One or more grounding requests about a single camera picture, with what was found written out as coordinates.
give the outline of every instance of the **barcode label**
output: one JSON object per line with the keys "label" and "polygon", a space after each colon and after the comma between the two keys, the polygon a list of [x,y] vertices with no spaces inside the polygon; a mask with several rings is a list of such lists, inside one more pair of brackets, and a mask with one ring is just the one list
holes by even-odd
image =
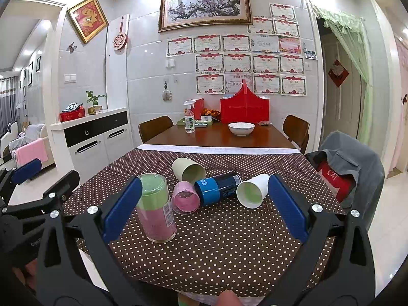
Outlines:
{"label": "barcode label", "polygon": [[238,175],[234,176],[235,183],[239,185],[241,183],[241,178]]}
{"label": "barcode label", "polygon": [[164,217],[166,218],[167,226],[171,226],[174,222],[173,211],[171,210],[170,199],[169,201],[163,206],[163,213]]}

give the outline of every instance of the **human hand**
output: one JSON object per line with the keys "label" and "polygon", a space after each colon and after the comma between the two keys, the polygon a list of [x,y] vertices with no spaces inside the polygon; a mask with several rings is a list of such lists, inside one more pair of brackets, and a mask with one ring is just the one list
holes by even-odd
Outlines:
{"label": "human hand", "polygon": [[221,292],[216,306],[242,306],[237,295],[231,290]]}

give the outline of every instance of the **plant pot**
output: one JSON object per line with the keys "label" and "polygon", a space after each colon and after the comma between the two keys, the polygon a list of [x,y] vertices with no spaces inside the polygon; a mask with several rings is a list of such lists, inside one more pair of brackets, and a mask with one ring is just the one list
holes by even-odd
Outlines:
{"label": "plant pot", "polygon": [[102,106],[91,106],[88,108],[89,115],[95,115],[102,112]]}

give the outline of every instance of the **spray bottle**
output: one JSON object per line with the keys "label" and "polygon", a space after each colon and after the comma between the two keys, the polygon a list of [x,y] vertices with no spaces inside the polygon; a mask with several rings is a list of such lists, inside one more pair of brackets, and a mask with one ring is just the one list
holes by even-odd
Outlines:
{"label": "spray bottle", "polygon": [[186,111],[184,113],[184,128],[187,133],[195,132],[194,113],[191,110],[191,106],[194,107],[194,102],[195,100],[188,100],[184,102],[184,105],[186,106]]}

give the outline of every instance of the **gray curtain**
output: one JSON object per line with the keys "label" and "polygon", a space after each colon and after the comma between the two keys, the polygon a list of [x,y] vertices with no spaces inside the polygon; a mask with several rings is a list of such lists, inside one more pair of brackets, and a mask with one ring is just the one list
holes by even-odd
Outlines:
{"label": "gray curtain", "polygon": [[8,124],[17,121],[17,86],[18,77],[0,79],[0,134]]}

